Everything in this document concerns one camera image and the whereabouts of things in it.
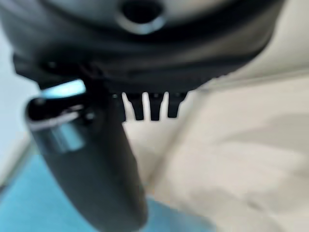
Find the white wall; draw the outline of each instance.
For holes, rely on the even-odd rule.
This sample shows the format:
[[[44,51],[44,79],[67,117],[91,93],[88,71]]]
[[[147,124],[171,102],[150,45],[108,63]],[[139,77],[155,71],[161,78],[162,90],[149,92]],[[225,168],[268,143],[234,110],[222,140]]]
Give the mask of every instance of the white wall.
[[[0,160],[10,154],[25,134],[23,111],[38,93],[36,85],[14,73],[11,48],[0,28]]]

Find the blurry object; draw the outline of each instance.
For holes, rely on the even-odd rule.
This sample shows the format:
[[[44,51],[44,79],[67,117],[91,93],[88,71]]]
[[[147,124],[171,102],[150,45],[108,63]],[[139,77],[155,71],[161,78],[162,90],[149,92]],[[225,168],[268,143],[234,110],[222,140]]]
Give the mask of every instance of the blurry object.
[[[188,92],[243,67],[268,45],[283,2],[91,0],[83,7],[0,0],[16,72],[43,93],[28,104],[28,127],[64,192],[98,230],[136,231],[147,220],[121,125],[123,93],[137,120],[148,93],[150,118],[158,121],[168,92],[168,117],[176,118]]]

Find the black plastic housing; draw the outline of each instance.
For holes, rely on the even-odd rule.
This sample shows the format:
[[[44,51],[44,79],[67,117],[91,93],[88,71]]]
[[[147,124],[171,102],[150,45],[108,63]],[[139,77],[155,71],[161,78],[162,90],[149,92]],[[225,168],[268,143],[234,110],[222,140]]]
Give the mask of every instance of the black plastic housing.
[[[110,92],[188,92],[233,72],[268,44],[283,0],[235,0],[220,11],[149,35],[132,35],[77,20],[40,0],[0,0],[14,52],[41,88],[71,78],[48,62],[95,62]],[[20,64],[16,64],[17,73]]]

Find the black plastic part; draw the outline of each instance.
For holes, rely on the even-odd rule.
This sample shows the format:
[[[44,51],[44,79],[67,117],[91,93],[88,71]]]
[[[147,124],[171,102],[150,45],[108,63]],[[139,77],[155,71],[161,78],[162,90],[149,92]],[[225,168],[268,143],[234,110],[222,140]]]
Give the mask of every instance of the black plastic part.
[[[119,116],[123,122],[126,121],[126,108],[122,98],[122,94],[113,94],[112,97],[115,99],[116,106],[119,112]]]
[[[95,61],[110,92],[186,92],[256,57],[272,36],[283,2],[236,0],[215,14],[147,36],[83,24],[40,0],[0,0],[0,15],[14,52],[34,66]],[[40,86],[50,85],[45,77],[36,78]]]
[[[137,121],[143,121],[144,120],[144,105],[143,105],[142,94],[127,94],[126,97],[132,104],[132,107],[135,113],[135,119]]]
[[[180,104],[185,100],[188,93],[170,93],[168,117],[177,118]]]
[[[150,118],[152,121],[160,121],[161,104],[164,98],[162,93],[149,93]]]
[[[147,203],[114,99],[50,117],[58,106],[32,100],[26,121],[61,188],[98,231],[138,231]]]
[[[159,2],[152,0],[127,0],[123,3],[121,11],[131,22],[145,24],[160,16],[163,7]]]

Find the black cylindrical handle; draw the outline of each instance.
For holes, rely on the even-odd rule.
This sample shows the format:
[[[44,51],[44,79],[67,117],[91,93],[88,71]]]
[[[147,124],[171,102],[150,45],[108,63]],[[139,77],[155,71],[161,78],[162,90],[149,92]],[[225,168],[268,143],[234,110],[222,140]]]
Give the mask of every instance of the black cylindrical handle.
[[[67,197],[99,231],[140,229],[147,203],[114,100],[102,107],[75,105],[60,114],[59,104],[48,104],[32,100],[26,121]]]

